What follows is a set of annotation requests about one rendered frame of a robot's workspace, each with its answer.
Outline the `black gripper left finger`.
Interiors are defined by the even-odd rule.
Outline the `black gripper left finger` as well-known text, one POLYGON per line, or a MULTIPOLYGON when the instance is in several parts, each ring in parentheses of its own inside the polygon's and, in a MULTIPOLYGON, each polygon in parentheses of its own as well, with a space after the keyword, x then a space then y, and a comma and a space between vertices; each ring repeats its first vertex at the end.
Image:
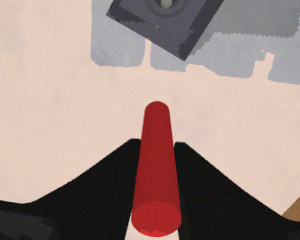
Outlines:
POLYGON ((141 139, 30 203, 0 200, 0 240, 125 240, 141 139))

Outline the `red peg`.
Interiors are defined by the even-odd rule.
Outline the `red peg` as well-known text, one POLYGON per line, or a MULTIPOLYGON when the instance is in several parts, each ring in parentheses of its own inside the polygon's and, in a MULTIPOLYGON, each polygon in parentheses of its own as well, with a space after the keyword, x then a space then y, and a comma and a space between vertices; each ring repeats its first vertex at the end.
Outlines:
POLYGON ((131 225, 150 237, 163 237, 182 224, 175 173, 173 128, 170 109, 161 101, 145 108, 141 153, 135 180, 131 225))

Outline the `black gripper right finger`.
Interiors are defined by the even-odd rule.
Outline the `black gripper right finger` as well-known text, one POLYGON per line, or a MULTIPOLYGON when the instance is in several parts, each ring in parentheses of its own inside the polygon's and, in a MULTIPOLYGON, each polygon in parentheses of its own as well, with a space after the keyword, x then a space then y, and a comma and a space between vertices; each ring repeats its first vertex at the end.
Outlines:
POLYGON ((285 219, 214 168, 186 141, 175 141, 182 224, 178 240, 300 240, 285 219))

